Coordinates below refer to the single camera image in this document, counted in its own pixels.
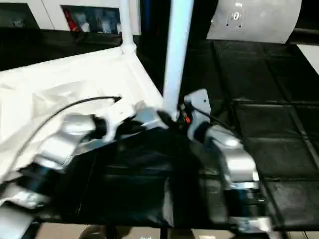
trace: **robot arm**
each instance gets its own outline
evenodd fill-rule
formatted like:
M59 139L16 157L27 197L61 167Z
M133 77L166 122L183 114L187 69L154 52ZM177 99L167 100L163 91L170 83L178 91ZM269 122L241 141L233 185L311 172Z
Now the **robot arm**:
M156 110L131 107L123 114L121 101L108 109L103 118L92 115L67 115L60 129L41 145L33 161L21 170L22 176L5 188L0 206L0 238L21 239L33 222L32 211L50 202L54 188L70 164L78 146L84 141L106 136L108 141L115 131L123 129L123 122L133 118L145 129L167 127ZM210 114L206 90L194 92L185 98L185 107L191 104ZM207 115L191 110L187 135L203 143L212 152L212 160L219 160L224 184L225 203L229 223L240 233L269 233L271 220L266 215L265 198L260 192L258 172L253 158L240 140L228 129L212 125Z
M243 234L270 233L272 223L266 215L266 202L260 190L259 176L252 156L241 141L225 127L210 123L210 106L206 90L185 97L196 108L188 137L203 143L218 159L229 223Z

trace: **white panel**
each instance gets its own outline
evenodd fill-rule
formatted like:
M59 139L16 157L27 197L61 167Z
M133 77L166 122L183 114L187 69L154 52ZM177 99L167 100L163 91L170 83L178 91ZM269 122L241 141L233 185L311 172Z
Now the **white panel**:
M43 0L44 6L51 18L55 30L69 31L61 5L96 6L119 8L119 0ZM141 34L139 0L130 0L131 26L134 35Z
M207 39L285 43L302 0L220 0Z
M319 46L298 45L298 47L319 74Z
M27 3L41 29L54 29L41 0L0 0L6 3Z

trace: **white cabinet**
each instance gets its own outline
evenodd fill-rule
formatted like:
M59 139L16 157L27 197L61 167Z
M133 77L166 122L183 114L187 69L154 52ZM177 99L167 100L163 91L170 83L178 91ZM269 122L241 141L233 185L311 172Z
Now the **white cabinet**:
M79 7L86 8L104 8L106 11L117 11L120 6L119 0L42 0L44 7L52 21L55 30L70 30L70 21L66 19L65 8L72 9ZM134 35L141 34L141 20L140 20L140 1L130 0L130 15L131 26ZM83 26L81 30L90 31L90 24L85 14L78 13L78 18L82 18Z
M26 11L23 9L25 4L29 8L26 8ZM13 27L23 27L24 20L29 21L28 24L32 25L29 20L30 18L32 19L29 10L39 28L54 29L41 0L0 0L0 21L3 24L1 26L10 27L10 24L12 24Z

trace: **white metal frame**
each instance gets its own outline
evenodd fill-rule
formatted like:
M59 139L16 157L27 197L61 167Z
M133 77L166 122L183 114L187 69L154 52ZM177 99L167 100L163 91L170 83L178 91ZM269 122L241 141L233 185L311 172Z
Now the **white metal frame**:
M69 31L61 5L120 8L120 0L42 0L55 30ZM130 22L134 35L141 34L140 0L130 0Z
M163 107L173 120L177 118L177 104L184 70L189 28L194 0L172 0L164 79Z
M135 52L129 1L119 0L123 25L121 46L0 72L0 149L3 149L0 150L0 158L6 159L0 160L0 177L34 127L69 102L87 97L115 95L121 96L122 101L131 106L162 108L163 98ZM58 99L52 101L52 95L56 95ZM61 124L64 114L101 116L107 105L106 102L84 104L54 118L30 142L14 169L30 162L38 145ZM33 113L33 109L37 107L42 108L40 115ZM101 141L102 145L108 139L106 137Z
M26 3L41 29L54 29L41 0L0 0L0 3Z

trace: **black table surface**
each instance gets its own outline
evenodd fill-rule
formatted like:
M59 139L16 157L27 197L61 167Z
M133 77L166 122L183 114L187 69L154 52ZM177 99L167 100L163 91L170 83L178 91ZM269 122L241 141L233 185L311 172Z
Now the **black table surface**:
M0 32L0 70L121 44L117 36L94 33ZM135 40L140 61L162 91L166 40ZM212 114L243 137L255 158L275 228L318 230L319 76L299 48L191 41L180 97L201 88L208 91ZM62 206L43 213L44 220L228 228L214 164L209 160L198 163L187 149L189 142L178 135L156 129L151 136L144 135L144 140L140 144L138 137L125 143L130 153L122 156L116 153L121 148L117 145L81 157L73 166L77 170L65 181L72 186L57 200Z

